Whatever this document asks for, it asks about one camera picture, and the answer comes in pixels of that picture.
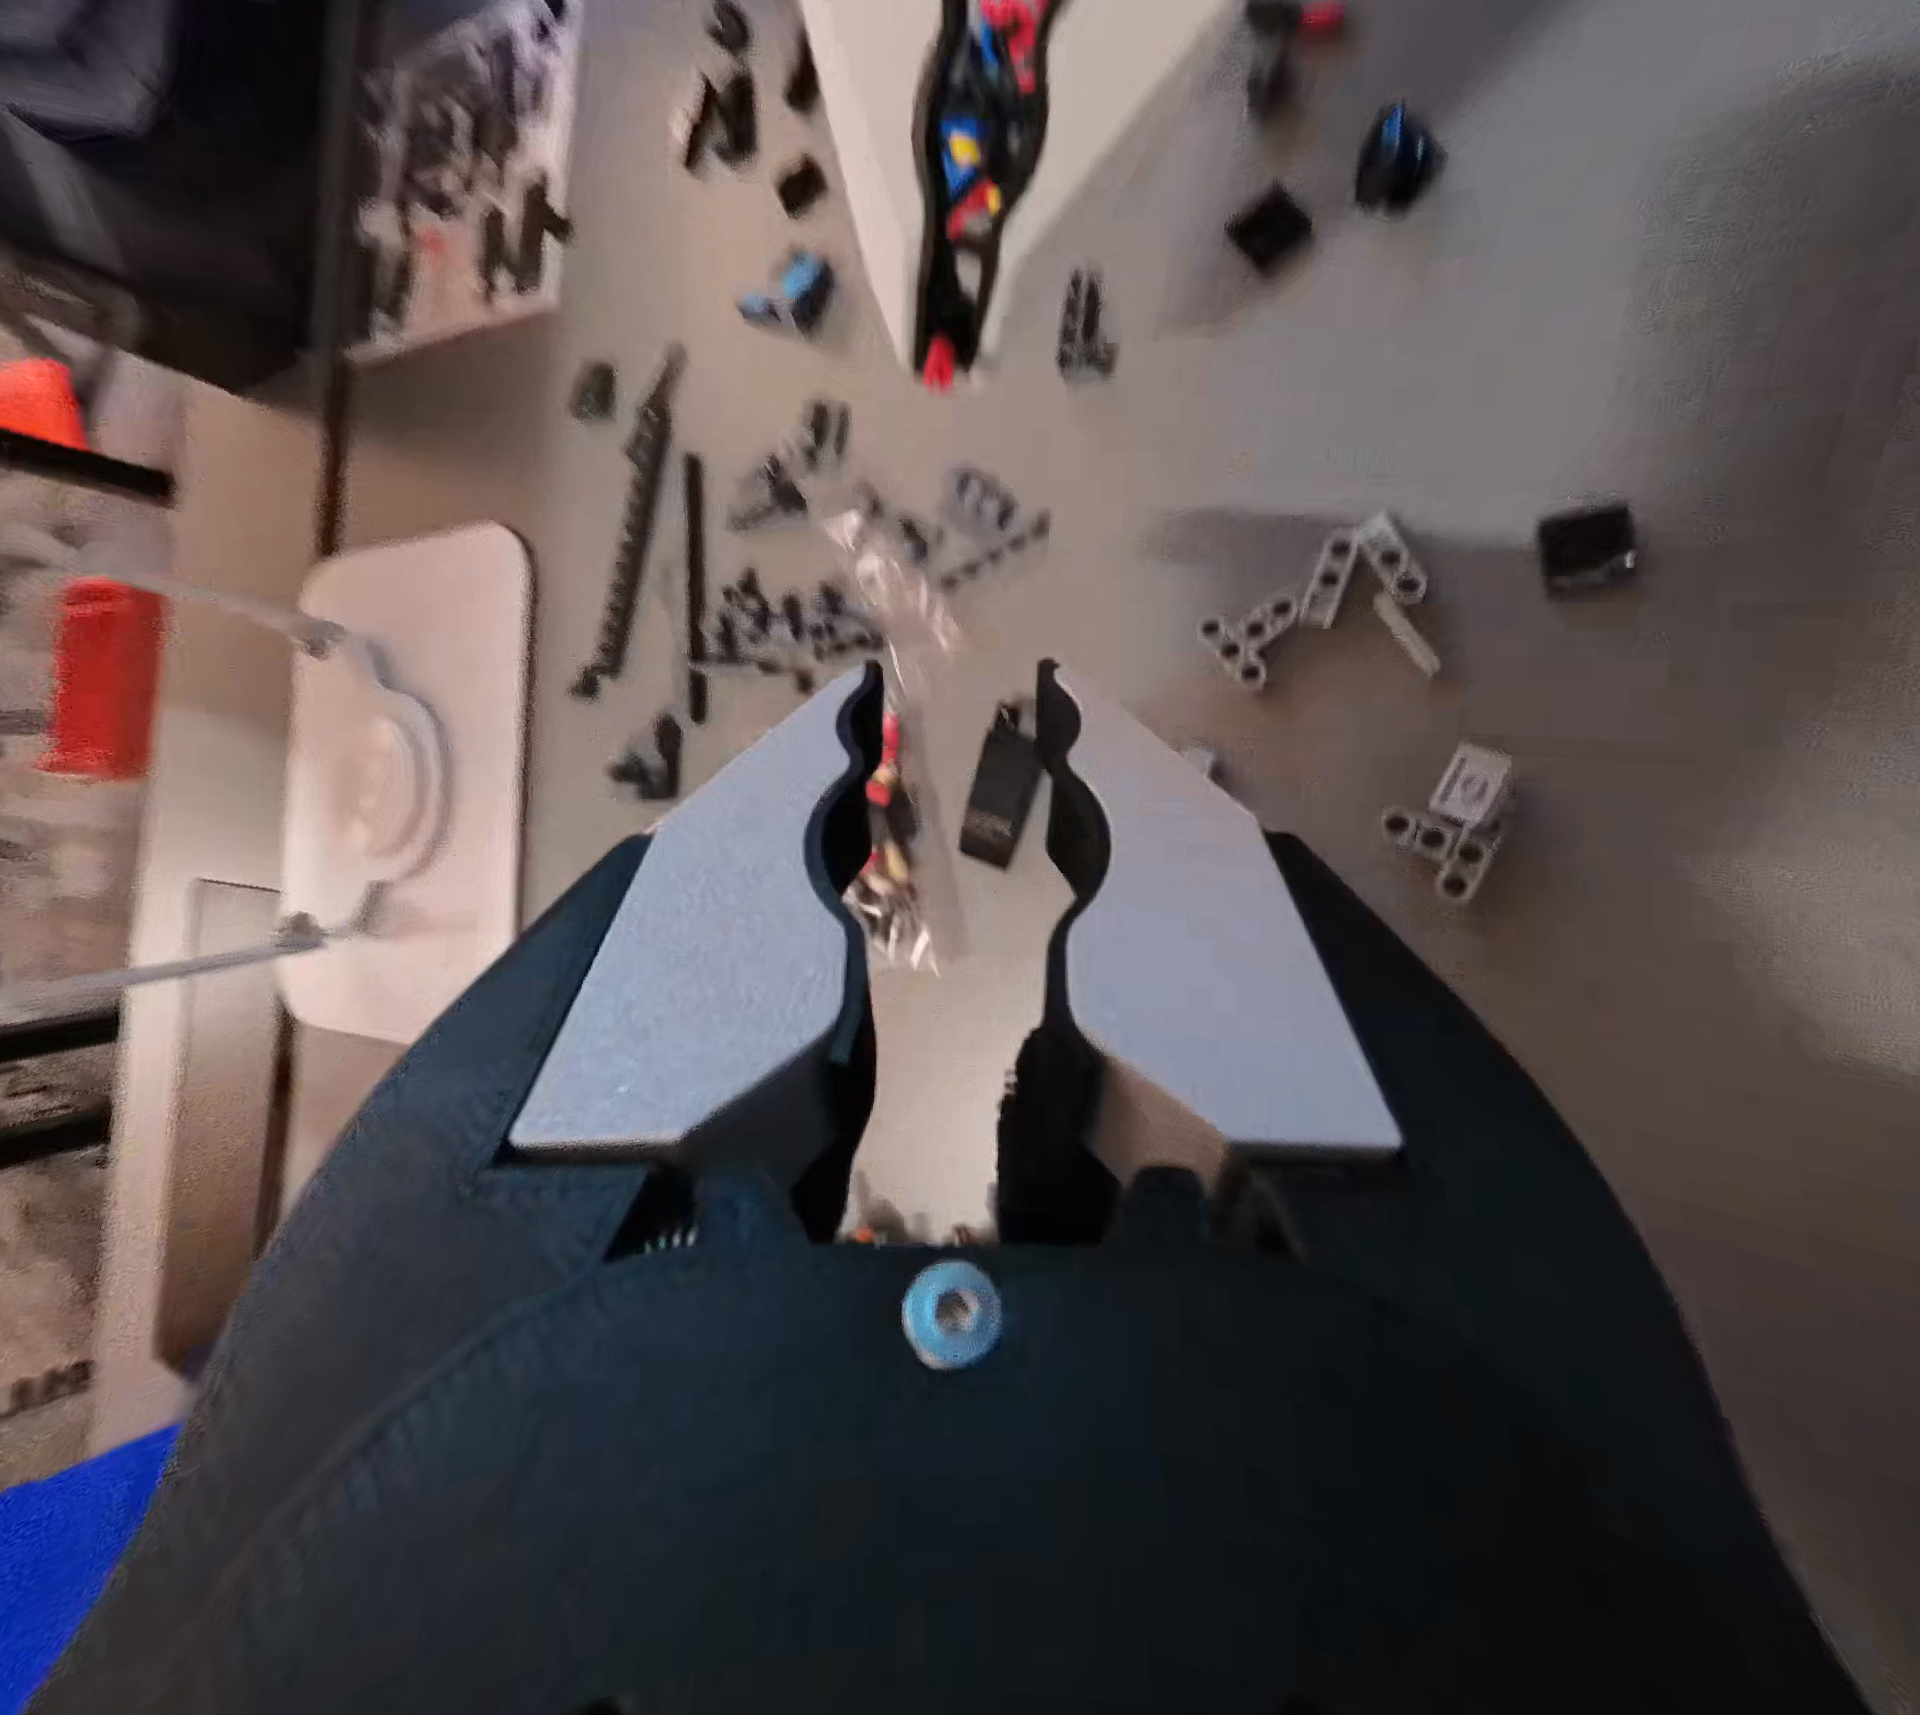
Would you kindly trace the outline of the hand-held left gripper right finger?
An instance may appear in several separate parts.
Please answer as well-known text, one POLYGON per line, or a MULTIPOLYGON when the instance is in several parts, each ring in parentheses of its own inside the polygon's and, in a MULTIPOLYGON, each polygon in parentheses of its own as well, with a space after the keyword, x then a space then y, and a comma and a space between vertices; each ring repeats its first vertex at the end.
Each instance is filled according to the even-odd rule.
POLYGON ((1404 1131, 1259 817, 1057 659, 1036 671, 1068 909, 997 1121, 1000 1243, 1097 1243, 1134 1185, 1232 1217, 1291 1163, 1404 1131))

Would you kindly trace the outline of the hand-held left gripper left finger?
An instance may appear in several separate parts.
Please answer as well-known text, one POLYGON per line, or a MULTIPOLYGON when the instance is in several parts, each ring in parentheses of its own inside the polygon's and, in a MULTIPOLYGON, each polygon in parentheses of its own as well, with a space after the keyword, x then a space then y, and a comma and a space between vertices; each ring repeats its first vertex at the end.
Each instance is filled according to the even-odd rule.
POLYGON ((874 1103, 866 937, 882 669, 768 727, 645 839, 506 1147, 551 1163, 763 1171, 814 1243, 874 1103))

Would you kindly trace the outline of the black lego piece red tip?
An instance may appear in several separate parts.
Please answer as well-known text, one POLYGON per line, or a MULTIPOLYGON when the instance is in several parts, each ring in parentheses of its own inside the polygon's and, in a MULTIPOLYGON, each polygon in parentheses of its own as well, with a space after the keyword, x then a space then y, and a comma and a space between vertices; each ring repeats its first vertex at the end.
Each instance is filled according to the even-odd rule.
POLYGON ((1255 58, 1244 82, 1249 116, 1266 124, 1294 96, 1296 62, 1302 50, 1339 44, 1348 26, 1347 0, 1246 0, 1243 18, 1255 40, 1255 58))

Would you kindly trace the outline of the clear bag of lego pins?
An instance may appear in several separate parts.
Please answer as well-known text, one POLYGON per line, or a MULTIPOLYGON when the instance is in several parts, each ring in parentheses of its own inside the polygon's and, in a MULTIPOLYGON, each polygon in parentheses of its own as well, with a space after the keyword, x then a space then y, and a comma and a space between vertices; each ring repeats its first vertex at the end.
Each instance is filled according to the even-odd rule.
POLYGON ((882 965, 934 973, 955 927, 929 711, 963 645, 940 576, 943 536, 866 484, 828 502, 846 610, 880 671, 878 757, 865 785, 870 853, 848 907, 882 965))

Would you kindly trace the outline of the colourful lego chassis assembly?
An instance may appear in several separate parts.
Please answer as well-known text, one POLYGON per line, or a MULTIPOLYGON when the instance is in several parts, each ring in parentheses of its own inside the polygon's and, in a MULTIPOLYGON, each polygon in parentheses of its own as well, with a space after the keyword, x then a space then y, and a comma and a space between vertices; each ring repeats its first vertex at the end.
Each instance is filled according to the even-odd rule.
POLYGON ((1041 170, 1047 48, 1068 0, 949 0, 929 70, 924 330, 988 338, 1012 216, 1041 170))

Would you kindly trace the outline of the black rounded lego piece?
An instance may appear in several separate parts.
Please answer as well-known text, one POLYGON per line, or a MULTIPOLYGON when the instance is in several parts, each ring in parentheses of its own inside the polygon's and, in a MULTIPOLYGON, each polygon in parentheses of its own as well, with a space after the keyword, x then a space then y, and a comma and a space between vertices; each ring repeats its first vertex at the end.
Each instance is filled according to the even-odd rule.
POLYGON ((1367 130, 1356 158, 1356 210, 1376 216, 1411 212, 1434 186, 1446 150, 1404 100, 1386 104, 1367 130))

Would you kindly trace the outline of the black square lego block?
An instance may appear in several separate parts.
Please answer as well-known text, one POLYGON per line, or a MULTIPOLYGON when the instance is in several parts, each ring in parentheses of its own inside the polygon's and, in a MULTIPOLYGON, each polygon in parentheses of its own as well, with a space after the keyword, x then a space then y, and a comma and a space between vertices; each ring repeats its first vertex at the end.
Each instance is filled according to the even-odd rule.
POLYGON ((1259 278, 1276 276, 1314 240, 1314 218, 1284 184, 1270 184, 1228 218, 1222 236, 1259 278))

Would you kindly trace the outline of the group of light grey lego pieces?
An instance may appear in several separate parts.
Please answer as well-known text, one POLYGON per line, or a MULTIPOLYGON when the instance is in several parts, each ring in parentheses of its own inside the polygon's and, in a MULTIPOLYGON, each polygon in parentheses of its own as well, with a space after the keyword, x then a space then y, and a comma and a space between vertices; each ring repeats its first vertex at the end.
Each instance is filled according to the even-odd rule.
MULTIPOLYGON (((1330 528, 1302 580, 1263 596, 1240 614, 1204 616, 1197 638, 1236 689, 1263 693, 1280 647, 1307 632, 1332 632, 1358 578, 1369 582, 1367 606, 1399 655, 1422 681, 1437 683, 1446 663, 1425 620, 1428 566, 1388 512, 1330 528)), ((1468 907, 1482 895, 1513 833, 1517 781, 1513 755, 1480 741, 1459 741, 1420 807, 1382 811, 1381 835, 1396 853, 1431 869, 1443 903, 1468 907)))

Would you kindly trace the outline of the small black lego piece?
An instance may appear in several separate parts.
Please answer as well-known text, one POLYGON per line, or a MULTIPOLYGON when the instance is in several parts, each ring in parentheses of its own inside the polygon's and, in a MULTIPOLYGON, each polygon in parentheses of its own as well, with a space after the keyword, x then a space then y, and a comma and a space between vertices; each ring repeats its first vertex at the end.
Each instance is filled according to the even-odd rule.
POLYGON ((1105 288, 1099 272, 1075 268, 1063 296, 1057 372, 1065 384, 1113 380, 1116 342, 1107 330, 1105 288))

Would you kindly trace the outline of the group of dark grey lego pieces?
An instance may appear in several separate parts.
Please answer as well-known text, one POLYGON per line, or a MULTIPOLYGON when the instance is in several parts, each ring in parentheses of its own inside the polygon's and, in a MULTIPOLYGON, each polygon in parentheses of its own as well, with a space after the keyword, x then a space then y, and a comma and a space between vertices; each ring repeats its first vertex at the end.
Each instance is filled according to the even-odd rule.
POLYGON ((896 699, 933 685, 956 659, 956 602, 1014 574, 1053 538, 1053 514, 1021 502, 1004 480, 961 466, 934 518, 842 472, 853 408, 814 398, 783 444, 740 480, 725 512, 737 540, 806 530, 830 554, 824 576, 776 586, 757 564, 713 572, 709 462, 676 432, 688 368, 668 342, 632 408, 629 470, 607 594, 571 695, 599 701, 625 679, 647 594, 662 600, 678 697, 609 767, 610 785, 652 807, 684 791, 687 739, 713 717, 721 673, 750 673, 810 697, 826 677, 877 663, 896 699))

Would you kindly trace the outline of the black curved lego tile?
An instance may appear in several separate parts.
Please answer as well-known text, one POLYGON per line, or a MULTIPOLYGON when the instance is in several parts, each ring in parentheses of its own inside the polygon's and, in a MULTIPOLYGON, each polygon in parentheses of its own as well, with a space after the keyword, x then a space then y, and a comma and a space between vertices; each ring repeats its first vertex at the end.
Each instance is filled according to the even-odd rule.
POLYGON ((1638 576, 1641 536, 1625 500, 1590 502, 1540 518, 1535 548, 1542 586, 1554 600, 1638 576))

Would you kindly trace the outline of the lego instruction booklet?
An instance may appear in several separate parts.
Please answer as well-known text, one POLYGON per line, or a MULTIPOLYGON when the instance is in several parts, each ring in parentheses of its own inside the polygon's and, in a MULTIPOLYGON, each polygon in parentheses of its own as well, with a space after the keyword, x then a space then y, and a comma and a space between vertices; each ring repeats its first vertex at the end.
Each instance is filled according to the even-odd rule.
POLYGON ((85 1457, 105 1265, 125 997, 95 985, 132 957, 132 905, 167 604, 70 568, 170 542, 170 498, 95 472, 163 476, 156 428, 109 440, 85 360, 4 346, 4 438, 74 476, 4 456, 3 592, 3 1473, 85 1457))

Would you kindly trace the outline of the dark cloth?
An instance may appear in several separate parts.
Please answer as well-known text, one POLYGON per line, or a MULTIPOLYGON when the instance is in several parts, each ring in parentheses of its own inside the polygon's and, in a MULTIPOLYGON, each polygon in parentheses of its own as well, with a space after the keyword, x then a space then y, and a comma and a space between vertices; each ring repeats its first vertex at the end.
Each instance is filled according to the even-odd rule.
POLYGON ((325 270, 335 0, 3 0, 4 322, 232 394, 325 270))

